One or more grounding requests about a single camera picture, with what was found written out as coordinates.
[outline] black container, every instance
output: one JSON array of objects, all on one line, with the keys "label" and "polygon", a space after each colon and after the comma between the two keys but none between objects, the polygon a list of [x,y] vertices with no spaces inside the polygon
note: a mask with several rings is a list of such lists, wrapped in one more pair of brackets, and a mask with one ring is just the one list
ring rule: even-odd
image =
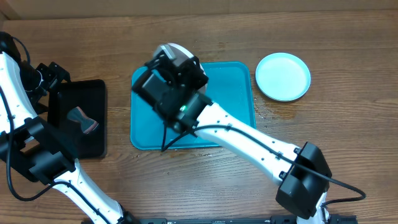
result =
[{"label": "black container", "polygon": [[[47,122],[72,139],[78,148],[78,158],[87,159],[106,155],[107,91],[102,80],[62,83],[58,93],[50,93]],[[67,118],[70,110],[79,106],[98,126],[84,134],[80,123]]]}]

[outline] black cable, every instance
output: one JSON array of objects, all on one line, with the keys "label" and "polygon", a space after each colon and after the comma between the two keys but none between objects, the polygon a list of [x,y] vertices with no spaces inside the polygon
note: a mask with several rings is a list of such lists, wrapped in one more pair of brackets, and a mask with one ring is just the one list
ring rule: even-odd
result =
[{"label": "black cable", "polygon": [[161,147],[161,149],[164,148],[164,144],[166,143],[166,134],[167,134],[167,125],[166,125],[166,123],[164,123],[163,140],[162,140],[162,147]]},{"label": "black cable", "polygon": [[66,182],[66,181],[59,181],[59,182],[55,182],[55,183],[52,183],[52,187],[53,186],[55,186],[55,185],[58,185],[58,184],[65,184],[67,187],[69,187],[69,188],[71,188],[77,195],[79,195],[79,197],[99,216],[99,217],[101,217],[105,222],[106,222],[106,224],[111,224],[106,218],[105,218],[105,216],[99,211],[99,210],[97,210],[88,200],[87,200],[87,198],[84,196],[84,195],[82,195],[77,189],[76,189],[76,187],[75,186],[73,186],[71,183],[69,183],[69,182]]},{"label": "black cable", "polygon": [[8,183],[8,188],[10,189],[11,194],[18,200],[21,200],[23,202],[30,202],[33,201],[37,198],[39,198],[41,195],[43,195],[44,193],[46,193],[47,191],[49,191],[52,186],[49,185],[46,188],[44,188],[41,192],[39,192],[37,195],[30,197],[30,198],[24,198],[21,197],[14,189],[14,187],[12,186],[12,180],[11,180],[11,149],[12,149],[12,144],[14,142],[14,118],[12,117],[11,114],[11,110],[10,107],[8,105],[7,102],[7,98],[2,90],[2,88],[0,87],[0,94],[1,94],[1,98],[2,101],[4,103],[4,107],[6,108],[7,111],[7,117],[8,120],[10,122],[10,132],[9,132],[9,143],[8,143],[8,148],[7,148],[7,157],[6,157],[6,175],[7,175],[7,183]]},{"label": "black cable", "polygon": [[25,50],[25,54],[26,54],[26,61],[28,64],[30,64],[30,56],[29,56],[29,52],[27,51],[27,48],[25,47],[24,43],[22,43],[22,41],[20,41],[17,37],[12,37],[14,40],[18,41],[18,43],[21,44],[21,46],[24,48]]},{"label": "black cable", "polygon": [[10,132],[9,132],[9,144],[8,144],[8,148],[7,148],[7,159],[6,159],[6,175],[7,175],[7,183],[8,183],[8,188],[11,192],[11,194],[18,200],[21,200],[23,202],[30,202],[33,201],[35,199],[38,199],[40,196],[42,196],[44,193],[46,193],[47,191],[49,191],[51,188],[53,188],[54,186],[58,185],[58,184],[65,184],[67,187],[71,188],[73,191],[75,191],[75,193],[77,195],[79,195],[79,197],[81,197],[81,199],[98,215],[100,216],[107,224],[111,224],[106,218],[105,216],[100,213],[100,211],[98,211],[88,200],[87,198],[84,197],[84,195],[82,195],[71,183],[69,182],[65,182],[65,181],[60,181],[60,182],[53,182],[50,185],[48,185],[46,188],[44,188],[42,191],[40,191],[37,195],[30,197],[30,198],[24,198],[21,197],[14,189],[14,186],[12,185],[12,179],[11,179],[11,149],[12,149],[12,144],[13,144],[13,139],[14,139],[14,118],[12,117],[11,111],[10,111],[10,107],[8,105],[7,102],[7,98],[6,95],[4,94],[1,86],[0,86],[0,95],[2,98],[2,101],[4,103],[4,107],[6,108],[7,111],[7,117],[8,120],[10,122]]},{"label": "black cable", "polygon": [[275,150],[271,149],[270,147],[268,147],[267,145],[265,145],[264,143],[262,143],[260,140],[256,139],[255,137],[251,136],[250,134],[245,133],[244,131],[242,131],[242,130],[240,130],[238,128],[232,127],[232,126],[214,124],[214,125],[206,125],[206,126],[202,126],[202,127],[197,127],[197,128],[191,129],[191,130],[186,131],[186,132],[182,133],[181,135],[177,136],[175,139],[171,140],[165,147],[162,148],[162,152],[167,150],[167,148],[169,148],[172,144],[174,144],[175,142],[177,142],[179,139],[183,138],[184,136],[187,136],[189,134],[193,134],[195,131],[199,131],[201,129],[208,129],[208,128],[222,128],[222,129],[236,131],[237,133],[242,134],[243,136],[246,136],[247,138],[249,138],[250,140],[254,141],[255,143],[257,143],[258,145],[260,145],[264,149],[267,149],[270,153],[272,153],[272,154],[276,155],[277,157],[283,159],[284,161],[294,165],[295,167],[298,167],[298,168],[300,168],[300,169],[302,169],[302,170],[304,170],[304,171],[306,171],[308,173],[311,173],[311,174],[313,174],[313,175],[315,175],[315,176],[317,176],[319,178],[325,179],[325,180],[327,180],[327,181],[329,181],[331,183],[334,183],[334,184],[337,184],[337,185],[339,185],[341,187],[350,189],[350,190],[352,190],[354,192],[357,192],[357,193],[359,193],[361,195],[359,197],[343,198],[343,199],[335,199],[335,200],[327,201],[327,202],[322,204],[323,208],[325,208],[326,205],[329,205],[331,203],[355,202],[355,201],[363,200],[363,199],[366,198],[366,194],[362,190],[360,190],[360,189],[358,189],[358,188],[356,188],[354,186],[351,186],[349,184],[340,182],[339,180],[335,180],[335,179],[332,179],[330,177],[327,177],[327,176],[325,176],[323,174],[320,174],[320,173],[318,173],[318,172],[316,172],[314,170],[311,170],[311,169],[309,169],[309,168],[307,168],[307,167],[305,167],[305,166],[303,166],[301,164],[298,164],[298,163],[296,163],[296,162],[284,157],[283,155],[279,154],[278,152],[276,152]]}]

